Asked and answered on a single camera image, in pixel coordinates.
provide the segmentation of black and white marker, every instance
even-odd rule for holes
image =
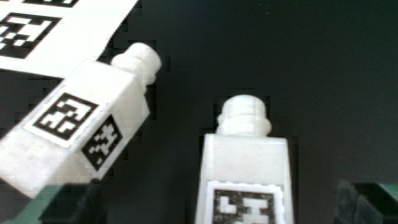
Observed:
[[[66,78],[98,59],[137,0],[0,0],[0,68]]]
[[[101,179],[149,115],[160,58],[135,43],[112,66],[87,60],[0,141],[0,178],[28,197]]]
[[[288,144],[268,132],[265,104],[240,95],[204,139],[195,224],[293,224]]]

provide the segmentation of black square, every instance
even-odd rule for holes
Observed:
[[[82,149],[85,158],[96,170],[99,170],[105,164],[121,139],[123,135],[110,115]]]
[[[48,6],[60,6],[60,7],[73,7],[78,0],[25,0],[23,3],[48,5]]]
[[[27,58],[60,18],[9,13],[0,21],[0,55]]]
[[[34,122],[34,126],[69,140],[96,107],[94,103],[64,93]]]
[[[245,200],[267,203],[267,207],[251,207]],[[220,209],[220,204],[227,203],[235,207],[235,212]],[[256,193],[231,190],[215,190],[213,198],[213,224],[247,223],[243,215],[252,215],[259,219],[268,217],[268,222],[258,221],[256,224],[275,224],[275,202],[272,193]]]

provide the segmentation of white block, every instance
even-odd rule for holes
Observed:
[[[286,139],[267,137],[263,102],[236,96],[204,138],[195,224],[293,224]]]
[[[140,71],[155,76],[160,59],[144,44],[124,57],[140,69],[85,61],[0,141],[0,178],[30,197],[48,184],[103,177],[146,120]]]

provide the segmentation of dark surface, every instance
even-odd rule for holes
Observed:
[[[334,189],[398,182],[394,1],[144,0],[99,60],[135,41],[163,59],[153,116],[105,178],[108,223],[194,223],[201,135],[224,100],[267,100],[272,136],[291,141],[297,223],[332,223]],[[57,82],[0,75],[0,127]],[[0,220],[27,199],[0,188]]]
[[[43,224],[107,224],[99,184],[64,185],[39,220]]]
[[[386,191],[378,183],[348,182],[339,183],[336,191],[334,224],[398,223],[394,191]]]

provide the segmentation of white sticker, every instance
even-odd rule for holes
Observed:
[[[211,181],[206,189],[204,222],[284,224],[281,187]]]
[[[98,178],[103,177],[108,171],[121,154],[123,146],[121,127],[110,114],[80,150],[82,162]]]
[[[66,78],[103,52],[137,0],[0,0],[0,68]]]
[[[25,129],[69,148],[103,107],[64,91],[44,105],[27,122]]]

